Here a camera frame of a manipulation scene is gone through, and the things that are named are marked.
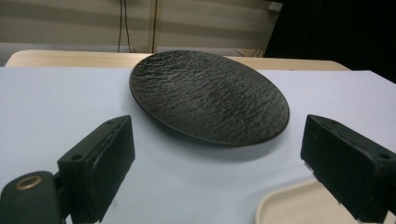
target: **black curtain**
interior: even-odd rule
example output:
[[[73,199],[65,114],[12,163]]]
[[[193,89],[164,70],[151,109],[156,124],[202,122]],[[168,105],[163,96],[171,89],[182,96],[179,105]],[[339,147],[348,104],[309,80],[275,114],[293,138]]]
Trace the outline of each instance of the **black curtain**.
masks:
[[[396,3],[285,0],[264,57],[332,60],[396,83]]]

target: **table surface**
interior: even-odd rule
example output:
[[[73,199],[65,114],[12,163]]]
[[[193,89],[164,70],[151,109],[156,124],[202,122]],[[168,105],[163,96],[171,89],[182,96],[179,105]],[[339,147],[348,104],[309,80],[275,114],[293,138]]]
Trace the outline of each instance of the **table surface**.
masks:
[[[118,67],[133,68],[150,54],[61,50],[23,50],[14,53],[6,67]],[[332,61],[228,57],[253,69],[346,71]]]
[[[396,148],[396,86],[371,72],[260,72],[284,93],[290,122],[271,141],[222,147],[165,129],[140,108],[131,68],[0,68],[0,188],[45,170],[102,122],[131,115],[136,160],[104,223],[251,224],[260,200],[312,179],[300,159],[307,114]]]

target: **white table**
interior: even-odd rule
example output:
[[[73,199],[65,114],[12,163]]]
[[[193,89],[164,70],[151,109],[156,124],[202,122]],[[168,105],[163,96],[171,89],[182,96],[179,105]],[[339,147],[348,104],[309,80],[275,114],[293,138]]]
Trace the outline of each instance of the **white table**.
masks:
[[[104,223],[251,224],[267,193],[313,178],[300,159],[307,114],[396,149],[396,85],[370,72],[262,71],[288,100],[290,123],[249,147],[215,146],[165,129],[134,101],[130,72],[0,68],[0,187],[33,171],[57,172],[57,160],[79,140],[129,114],[136,160]]]

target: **wooden panel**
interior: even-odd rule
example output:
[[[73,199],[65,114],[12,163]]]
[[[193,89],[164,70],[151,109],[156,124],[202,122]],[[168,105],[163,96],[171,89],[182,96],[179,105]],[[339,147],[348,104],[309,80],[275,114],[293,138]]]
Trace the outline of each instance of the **wooden panel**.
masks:
[[[265,49],[277,19],[262,0],[163,0],[156,47]]]
[[[151,48],[151,2],[127,0],[133,46]],[[118,45],[119,0],[0,0],[0,42]],[[121,44],[127,44],[125,29]]]

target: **wooden table edge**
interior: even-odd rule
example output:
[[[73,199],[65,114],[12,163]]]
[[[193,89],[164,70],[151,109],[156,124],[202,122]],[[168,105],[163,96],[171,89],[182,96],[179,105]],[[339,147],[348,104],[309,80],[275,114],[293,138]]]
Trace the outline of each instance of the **wooden table edge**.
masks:
[[[151,54],[27,49],[11,55],[5,67],[133,68]],[[256,70],[348,71],[333,61],[227,57]]]

